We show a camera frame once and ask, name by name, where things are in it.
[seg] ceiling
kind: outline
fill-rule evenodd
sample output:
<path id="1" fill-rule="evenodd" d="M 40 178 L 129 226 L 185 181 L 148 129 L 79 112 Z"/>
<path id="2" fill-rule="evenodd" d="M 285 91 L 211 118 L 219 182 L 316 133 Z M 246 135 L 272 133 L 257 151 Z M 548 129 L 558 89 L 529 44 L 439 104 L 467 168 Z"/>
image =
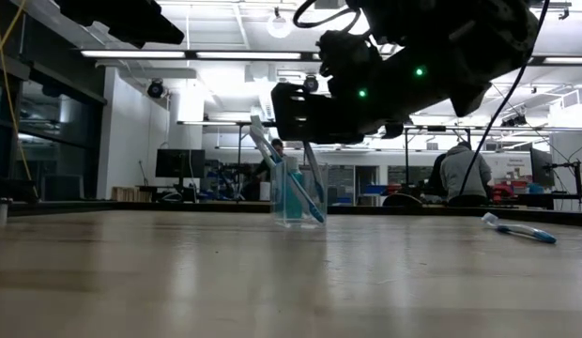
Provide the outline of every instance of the ceiling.
<path id="1" fill-rule="evenodd" d="M 21 0 L 12 0 L 18 4 Z M 300 1 L 290 0 L 282 3 L 272 0 L 255 0 L 255 2 L 227 3 L 223 0 L 197 1 L 158 1 L 162 14 L 185 32 L 186 38 L 181 45 L 164 45 L 148 43 L 144 49 L 192 49 L 192 50 L 252 50 L 252 51 L 317 51 L 315 42 L 328 29 L 342 28 L 351 18 L 314 29 L 299 29 L 289 25 L 290 32 L 286 38 L 275 38 L 268 32 L 268 19 L 273 15 L 273 8 L 279 6 L 284 18 L 290 18 Z M 535 48 L 536 54 L 572 54 L 582 55 L 582 0 L 570 0 L 570 16 L 560 20 L 562 10 L 548 13 L 542 34 Z M 305 21 L 321 20 L 334 13 L 336 9 L 312 9 L 306 13 Z M 59 8 L 51 0 L 28 2 L 27 12 L 37 20 L 73 42 L 81 49 L 132 49 L 126 43 L 117 41 L 107 34 L 107 29 L 95 23 L 89 28 L 78 24 L 59 14 Z M 361 20 L 352 33 L 360 33 L 368 24 Z M 112 61 L 112 65 L 123 69 L 123 73 L 133 75 L 144 85 L 148 70 L 183 70 L 195 69 L 200 81 L 209 93 L 206 112 L 209 115 L 238 113 L 239 119 L 247 115 L 252 106 L 259 105 L 258 98 L 263 87 L 253 82 L 246 82 L 246 66 L 249 62 L 207 62 L 207 61 Z M 316 73 L 317 63 L 279 62 L 271 64 L 275 73 L 281 70 L 296 70 L 299 74 Z M 484 120 L 496 111 L 514 81 L 516 71 L 495 80 L 497 89 L 492 87 L 487 93 L 482 107 L 471 116 L 471 121 Z M 321 87 L 326 90 L 326 80 L 321 80 Z M 165 82 L 178 87 L 184 85 L 185 79 L 166 79 Z M 528 116 L 544 118 L 547 115 L 547 103 L 582 86 L 582 67 L 528 68 L 521 85 L 515 91 L 511 104 L 526 105 Z M 448 101 L 431 106 L 413 116 L 416 123 L 453 124 L 456 122 L 452 105 Z"/>

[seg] security camera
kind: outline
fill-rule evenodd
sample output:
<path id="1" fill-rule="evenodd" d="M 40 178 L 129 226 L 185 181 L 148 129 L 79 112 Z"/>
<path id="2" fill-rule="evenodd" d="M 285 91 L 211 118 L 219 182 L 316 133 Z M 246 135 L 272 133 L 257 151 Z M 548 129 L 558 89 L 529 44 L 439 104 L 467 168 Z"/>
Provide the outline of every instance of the security camera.
<path id="1" fill-rule="evenodd" d="M 163 79 L 153 79 L 147 88 L 147 95 L 152 99 L 161 99 L 168 95 L 168 89 L 163 86 Z"/>
<path id="2" fill-rule="evenodd" d="M 306 80 L 303 82 L 303 87 L 309 92 L 314 93 L 318 90 L 318 80 L 316 80 L 315 75 L 307 75 Z"/>

